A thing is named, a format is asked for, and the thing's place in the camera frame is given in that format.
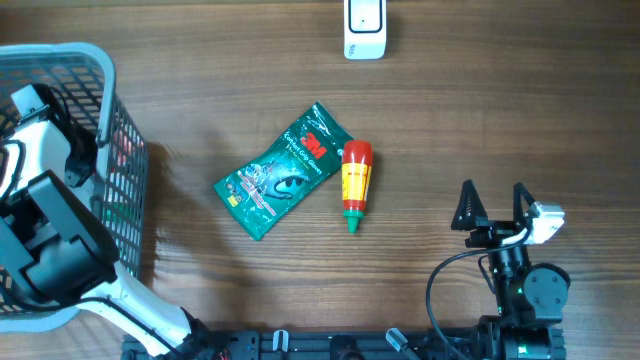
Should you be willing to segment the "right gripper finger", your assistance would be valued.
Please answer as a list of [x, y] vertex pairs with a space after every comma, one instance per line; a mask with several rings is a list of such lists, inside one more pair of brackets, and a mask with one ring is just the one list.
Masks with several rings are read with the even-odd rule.
[[451, 222], [451, 229], [472, 231], [488, 219], [487, 212], [481, 202], [474, 182], [468, 179], [463, 182], [458, 206]]
[[527, 222], [526, 213], [535, 199], [521, 182], [516, 183], [513, 190], [513, 221], [518, 228], [522, 228]]

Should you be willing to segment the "red sauce bottle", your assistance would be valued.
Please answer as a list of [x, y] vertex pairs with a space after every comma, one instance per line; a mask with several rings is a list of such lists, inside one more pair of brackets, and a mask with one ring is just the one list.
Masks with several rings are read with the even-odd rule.
[[363, 140], [345, 144], [341, 165], [343, 216], [348, 231], [355, 234], [367, 207], [373, 165], [372, 145]]

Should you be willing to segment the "green 3M gloves package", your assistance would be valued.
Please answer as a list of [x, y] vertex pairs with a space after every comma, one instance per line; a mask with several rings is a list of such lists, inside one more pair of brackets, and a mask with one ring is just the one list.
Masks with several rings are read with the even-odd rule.
[[320, 102], [261, 155], [213, 185], [230, 215], [255, 241], [340, 169], [352, 136]]

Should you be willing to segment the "grey black shopping basket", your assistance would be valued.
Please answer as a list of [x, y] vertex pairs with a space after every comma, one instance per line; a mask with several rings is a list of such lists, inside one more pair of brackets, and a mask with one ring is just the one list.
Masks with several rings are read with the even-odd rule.
[[[98, 144], [94, 175], [77, 191], [109, 230], [119, 260], [136, 279], [140, 270], [149, 158], [143, 136], [116, 93], [111, 58], [89, 43], [13, 45], [1, 50], [1, 141], [20, 118], [12, 94], [32, 83], [58, 90], [72, 118]], [[11, 281], [1, 265], [1, 329], [39, 333], [63, 326], [81, 310], [30, 314], [2, 295]]]

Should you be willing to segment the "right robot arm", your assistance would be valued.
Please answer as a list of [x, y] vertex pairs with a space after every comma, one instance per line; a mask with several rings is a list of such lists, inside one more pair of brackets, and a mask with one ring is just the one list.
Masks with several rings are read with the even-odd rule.
[[485, 252], [489, 269], [482, 270], [495, 296], [498, 314], [484, 315], [465, 341], [455, 347], [470, 359], [560, 359], [562, 321], [571, 279], [562, 268], [533, 264], [528, 249], [550, 240], [564, 225], [560, 205], [537, 201], [523, 184], [514, 186], [513, 217], [491, 220], [474, 183], [461, 188], [451, 223], [467, 231], [465, 246]]

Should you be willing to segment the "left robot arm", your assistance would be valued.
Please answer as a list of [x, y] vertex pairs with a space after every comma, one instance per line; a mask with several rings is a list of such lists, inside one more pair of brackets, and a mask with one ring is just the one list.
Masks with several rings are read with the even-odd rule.
[[94, 134], [48, 85], [29, 84], [11, 99], [20, 118], [1, 141], [1, 265], [11, 281], [4, 299], [33, 315], [99, 315], [137, 341], [139, 356], [213, 358], [206, 326], [127, 271], [109, 230], [77, 196], [95, 173]]

